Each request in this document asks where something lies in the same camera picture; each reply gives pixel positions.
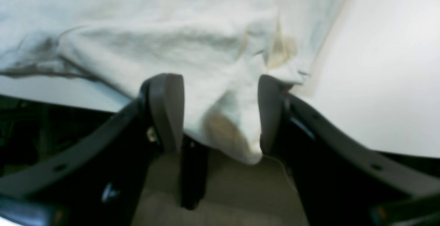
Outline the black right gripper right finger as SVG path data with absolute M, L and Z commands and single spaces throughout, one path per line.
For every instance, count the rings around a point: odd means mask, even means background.
M 310 226 L 438 226 L 439 158 L 374 151 L 262 75 L 263 154 L 290 169 Z

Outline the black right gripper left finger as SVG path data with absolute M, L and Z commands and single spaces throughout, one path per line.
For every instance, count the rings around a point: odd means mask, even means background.
M 2 177 L 1 225 L 129 226 L 149 165 L 182 143 L 184 94 L 183 76 L 153 76 L 91 135 Z

